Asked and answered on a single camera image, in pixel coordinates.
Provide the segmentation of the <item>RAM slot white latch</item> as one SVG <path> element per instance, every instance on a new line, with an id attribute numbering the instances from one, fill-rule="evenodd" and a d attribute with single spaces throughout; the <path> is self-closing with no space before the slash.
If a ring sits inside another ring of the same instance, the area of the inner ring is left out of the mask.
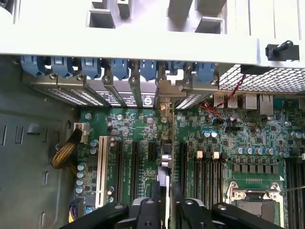
<path id="1" fill-rule="evenodd" d="M 220 153 L 218 151 L 214 151 L 213 155 L 212 155 L 212 171 L 211 171 L 211 175 L 212 175 L 212 206 L 214 203 L 217 202 L 217 198 L 218 198 L 218 160 L 220 157 Z"/>
<path id="2" fill-rule="evenodd" d="M 193 197 L 199 200 L 203 200 L 203 185 L 202 185 L 202 158 L 194 157 L 194 188 Z"/>

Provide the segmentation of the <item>long black expansion slot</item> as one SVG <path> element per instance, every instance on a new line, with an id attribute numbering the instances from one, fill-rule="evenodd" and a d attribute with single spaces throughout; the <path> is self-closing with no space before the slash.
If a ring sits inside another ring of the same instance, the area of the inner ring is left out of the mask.
<path id="1" fill-rule="evenodd" d="M 116 155 L 116 184 L 115 184 L 115 200 L 116 202 L 122 201 L 122 186 L 123 186 L 123 168 L 124 168 L 124 146 L 122 140 L 117 141 Z"/>
<path id="2" fill-rule="evenodd" d="M 140 166 L 140 143 L 132 142 L 132 158 L 131 158 L 131 201 L 138 197 L 138 183 L 139 183 L 139 166 Z"/>
<path id="3" fill-rule="evenodd" d="M 182 188 L 183 195 L 187 195 L 187 164 L 188 164 L 188 145 L 187 143 L 180 143 L 179 147 L 179 182 Z"/>

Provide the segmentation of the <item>short black expansion slot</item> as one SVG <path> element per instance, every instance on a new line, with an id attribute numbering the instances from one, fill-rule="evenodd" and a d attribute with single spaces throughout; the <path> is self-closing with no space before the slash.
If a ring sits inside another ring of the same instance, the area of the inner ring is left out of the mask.
<path id="1" fill-rule="evenodd" d="M 155 142 L 148 143 L 148 161 L 155 162 L 157 157 L 157 149 Z"/>

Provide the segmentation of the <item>white expansion slot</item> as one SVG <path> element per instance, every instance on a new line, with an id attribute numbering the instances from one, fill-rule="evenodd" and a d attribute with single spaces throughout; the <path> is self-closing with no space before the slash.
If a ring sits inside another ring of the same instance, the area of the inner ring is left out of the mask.
<path id="1" fill-rule="evenodd" d="M 99 137 L 97 177 L 96 177 L 96 199 L 95 207 L 101 208 L 107 203 L 107 175 L 109 156 L 109 137 Z"/>

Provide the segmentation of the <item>black RAM slot bank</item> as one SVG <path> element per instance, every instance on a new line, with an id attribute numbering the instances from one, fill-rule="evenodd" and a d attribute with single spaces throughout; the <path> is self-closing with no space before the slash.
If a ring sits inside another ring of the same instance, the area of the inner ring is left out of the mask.
<path id="1" fill-rule="evenodd" d="M 288 149 L 286 164 L 287 188 L 305 185 L 305 147 Z M 305 229 L 305 188 L 287 192 L 289 229 Z"/>

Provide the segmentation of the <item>silver perforated slot cover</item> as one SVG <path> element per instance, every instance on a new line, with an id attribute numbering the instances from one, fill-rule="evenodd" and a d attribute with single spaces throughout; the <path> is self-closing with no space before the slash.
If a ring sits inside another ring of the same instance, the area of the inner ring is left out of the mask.
<path id="1" fill-rule="evenodd" d="M 103 78 L 91 80 L 87 78 L 86 83 L 107 105 L 112 107 L 127 107 L 125 100 L 114 86 L 114 80 L 106 81 Z"/>
<path id="2" fill-rule="evenodd" d="M 110 107 L 111 105 L 96 91 L 94 91 L 87 83 L 87 78 L 83 74 L 79 74 L 70 78 L 57 79 L 57 85 L 60 89 L 68 94 L 83 101 L 86 106 L 103 106 Z"/>
<path id="3" fill-rule="evenodd" d="M 61 87 L 58 86 L 57 74 L 45 75 L 43 77 L 35 77 L 27 72 L 23 72 L 22 82 L 26 85 L 29 85 L 34 90 L 40 93 L 69 103 L 71 105 L 87 105 L 86 101 L 80 98 L 79 96 L 74 95 L 66 89 L 61 89 Z"/>
<path id="4" fill-rule="evenodd" d="M 176 101 L 175 109 L 190 109 L 196 105 L 199 105 L 217 91 L 218 83 L 202 83 L 200 81 L 193 80 L 192 85 L 186 88 L 186 96 Z"/>

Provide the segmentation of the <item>white power connector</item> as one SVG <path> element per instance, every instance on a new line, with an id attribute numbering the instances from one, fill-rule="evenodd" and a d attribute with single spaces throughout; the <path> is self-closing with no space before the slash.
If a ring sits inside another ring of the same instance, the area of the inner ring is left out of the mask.
<path id="1" fill-rule="evenodd" d="M 73 131 L 79 129 L 81 131 L 81 140 L 80 143 L 87 144 L 90 134 L 90 125 L 89 123 L 74 123 Z"/>

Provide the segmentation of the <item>thin CPU socket locking lever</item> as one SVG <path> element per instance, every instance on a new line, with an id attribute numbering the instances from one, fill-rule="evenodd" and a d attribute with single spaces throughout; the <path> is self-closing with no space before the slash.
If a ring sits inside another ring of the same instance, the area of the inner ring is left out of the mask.
<path id="1" fill-rule="evenodd" d="M 303 188 L 305 188 L 305 185 L 304 186 L 299 186 L 299 187 L 291 187 L 291 188 L 283 189 L 280 192 L 285 193 L 285 192 L 300 190 L 300 189 L 303 189 Z"/>

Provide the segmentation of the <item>black white label sticker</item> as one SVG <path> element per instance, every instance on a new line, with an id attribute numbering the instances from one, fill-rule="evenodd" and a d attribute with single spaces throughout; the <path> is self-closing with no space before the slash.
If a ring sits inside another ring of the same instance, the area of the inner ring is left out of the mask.
<path id="1" fill-rule="evenodd" d="M 120 96 L 124 99 L 127 107 L 137 107 L 136 100 L 132 92 L 119 92 Z M 154 93 L 141 93 L 142 107 L 143 108 L 153 108 L 155 94 Z"/>

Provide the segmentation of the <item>silver USB port block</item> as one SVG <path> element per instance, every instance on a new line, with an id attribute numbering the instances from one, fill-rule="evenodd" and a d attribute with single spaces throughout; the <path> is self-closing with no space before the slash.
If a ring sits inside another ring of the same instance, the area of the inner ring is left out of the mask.
<path id="1" fill-rule="evenodd" d="M 237 95 L 225 95 L 225 94 L 215 94 L 214 95 L 214 107 L 215 108 L 238 108 L 238 97 Z"/>

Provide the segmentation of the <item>silver ethernet port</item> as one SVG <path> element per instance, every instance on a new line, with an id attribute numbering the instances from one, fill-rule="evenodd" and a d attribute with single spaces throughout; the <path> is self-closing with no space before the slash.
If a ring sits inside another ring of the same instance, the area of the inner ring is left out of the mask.
<path id="1" fill-rule="evenodd" d="M 259 96 L 259 111 L 260 115 L 273 115 L 273 96 L 268 94 L 261 94 Z"/>
<path id="2" fill-rule="evenodd" d="M 246 110 L 257 110 L 257 95 L 246 94 L 242 100 L 243 109 Z"/>

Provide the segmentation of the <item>grey metal PC case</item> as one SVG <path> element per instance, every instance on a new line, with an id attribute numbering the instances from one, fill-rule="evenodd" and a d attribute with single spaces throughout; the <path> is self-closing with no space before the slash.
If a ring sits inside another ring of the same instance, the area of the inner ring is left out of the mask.
<path id="1" fill-rule="evenodd" d="M 74 106 L 24 84 L 20 57 L 0 55 L 0 229 L 61 229 L 87 215 L 70 219 L 81 144 L 81 131 L 73 131 L 73 125 L 80 122 L 83 109 L 160 111 L 155 105 L 158 80 L 173 85 L 186 80 L 185 91 L 193 80 L 199 81 L 197 62 L 185 62 L 182 70 L 171 75 L 166 72 L 168 61 L 157 61 L 156 79 L 146 81 L 140 74 L 140 60 L 128 60 L 129 77 L 120 81 L 112 74 L 111 59 L 99 58 L 100 78 L 114 80 L 118 92 L 132 92 L 137 107 Z M 73 76 L 85 75 L 82 58 L 72 59 Z M 225 94 L 237 95 L 237 109 L 241 110 L 243 96 L 256 94 L 257 110 L 245 110 L 260 113 L 259 96 L 268 94 L 273 96 L 273 106 L 275 99 L 296 100 L 297 108 L 305 109 L 305 68 L 215 64 L 211 82 L 218 83 L 218 91 L 192 108 L 202 106 L 214 115 L 225 109 L 214 107 L 214 95 Z M 142 107 L 141 93 L 155 94 L 153 108 Z M 173 195 L 171 198 L 171 229 L 179 229 Z"/>

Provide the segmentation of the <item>blue card retention clip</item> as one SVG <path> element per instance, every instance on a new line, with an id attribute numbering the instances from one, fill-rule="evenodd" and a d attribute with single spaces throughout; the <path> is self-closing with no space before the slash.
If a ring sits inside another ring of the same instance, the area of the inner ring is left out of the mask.
<path id="1" fill-rule="evenodd" d="M 99 58 L 82 58 L 82 72 L 90 79 L 100 78 L 102 74 L 101 59 Z"/>
<path id="2" fill-rule="evenodd" d="M 156 60 L 140 60 L 140 74 L 146 81 L 156 79 L 157 61 Z"/>
<path id="3" fill-rule="evenodd" d="M 202 83 L 210 83 L 214 78 L 215 63 L 213 62 L 197 62 L 195 72 L 198 80 Z"/>
<path id="4" fill-rule="evenodd" d="M 168 61 L 166 72 L 174 75 L 178 73 L 178 70 L 182 70 L 185 65 L 185 62 L 183 61 Z"/>
<path id="5" fill-rule="evenodd" d="M 118 80 L 128 79 L 129 77 L 129 61 L 128 59 L 113 58 L 111 59 L 112 74 Z"/>
<path id="6" fill-rule="evenodd" d="M 46 74 L 45 60 L 41 56 L 23 55 L 20 57 L 21 66 L 24 71 L 35 76 L 43 77 Z"/>
<path id="7" fill-rule="evenodd" d="M 73 59 L 71 57 L 51 57 L 51 66 L 55 74 L 62 78 L 73 77 Z"/>

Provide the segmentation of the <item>black case latch lever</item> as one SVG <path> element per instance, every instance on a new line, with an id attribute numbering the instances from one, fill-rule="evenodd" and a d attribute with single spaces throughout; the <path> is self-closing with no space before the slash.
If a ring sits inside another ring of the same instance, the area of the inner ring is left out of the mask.
<path id="1" fill-rule="evenodd" d="M 291 40 L 282 44 L 268 44 L 265 48 L 265 54 L 269 61 L 299 61 L 299 46 L 294 45 Z"/>

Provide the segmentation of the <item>CPU socket metal frame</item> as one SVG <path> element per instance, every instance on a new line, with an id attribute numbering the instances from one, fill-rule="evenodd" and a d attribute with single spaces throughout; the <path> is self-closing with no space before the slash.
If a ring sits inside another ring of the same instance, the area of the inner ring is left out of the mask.
<path id="1" fill-rule="evenodd" d="M 284 197 L 277 182 L 272 182 L 266 187 L 250 187 L 240 186 L 236 181 L 231 181 L 225 194 L 225 203 L 282 228 L 286 227 Z"/>

